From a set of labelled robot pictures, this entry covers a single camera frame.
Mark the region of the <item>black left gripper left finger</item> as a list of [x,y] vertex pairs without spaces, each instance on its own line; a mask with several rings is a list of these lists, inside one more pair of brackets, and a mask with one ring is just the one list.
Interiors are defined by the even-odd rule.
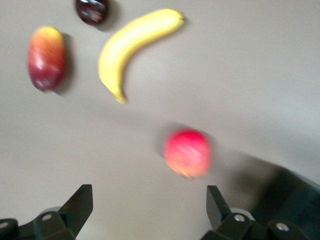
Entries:
[[83,184],[59,210],[47,210],[29,223],[0,219],[0,240],[76,240],[92,211],[93,187]]

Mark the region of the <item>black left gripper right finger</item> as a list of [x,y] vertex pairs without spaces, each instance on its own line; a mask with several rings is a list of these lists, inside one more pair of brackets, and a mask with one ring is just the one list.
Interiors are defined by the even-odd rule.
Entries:
[[206,212],[211,230],[200,240],[310,240],[290,221],[271,220],[263,225],[247,214],[232,212],[216,185],[207,186]]

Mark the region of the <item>black plastic box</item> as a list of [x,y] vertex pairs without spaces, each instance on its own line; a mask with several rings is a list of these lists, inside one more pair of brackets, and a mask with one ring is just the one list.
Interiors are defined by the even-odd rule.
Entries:
[[281,169],[262,192],[252,215],[262,224],[290,221],[310,240],[320,240],[320,185]]

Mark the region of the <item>yellow banana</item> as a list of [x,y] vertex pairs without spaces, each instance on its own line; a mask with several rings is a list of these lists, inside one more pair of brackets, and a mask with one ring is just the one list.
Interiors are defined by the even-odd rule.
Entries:
[[158,9],[132,20],[105,43],[97,62],[98,77],[117,102],[127,102],[123,79],[131,57],[145,46],[174,33],[184,23],[182,12]]

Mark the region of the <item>brown table mat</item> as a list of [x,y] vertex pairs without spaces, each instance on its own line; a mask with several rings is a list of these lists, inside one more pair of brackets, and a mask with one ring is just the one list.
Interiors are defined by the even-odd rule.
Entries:
[[[120,104],[97,76],[100,51],[160,8],[187,21],[131,59]],[[54,91],[28,72],[42,26],[64,38]],[[168,166],[164,143],[180,129],[209,141],[204,176]],[[0,0],[0,218],[27,223],[91,184],[78,240],[198,240],[207,185],[249,210],[277,166],[320,184],[320,0],[114,0],[99,28],[73,0]]]

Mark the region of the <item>red yellow mango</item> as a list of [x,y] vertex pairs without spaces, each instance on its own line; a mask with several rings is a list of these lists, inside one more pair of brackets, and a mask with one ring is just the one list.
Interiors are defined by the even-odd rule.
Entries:
[[52,26],[41,26],[30,38],[27,69],[33,86],[42,91],[54,91],[66,75],[64,37]]

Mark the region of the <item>dark purple mangosteen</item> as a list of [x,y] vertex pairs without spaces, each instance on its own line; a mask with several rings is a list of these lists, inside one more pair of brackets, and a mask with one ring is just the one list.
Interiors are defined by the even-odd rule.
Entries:
[[102,24],[109,15],[110,0],[74,0],[79,18],[87,25]]

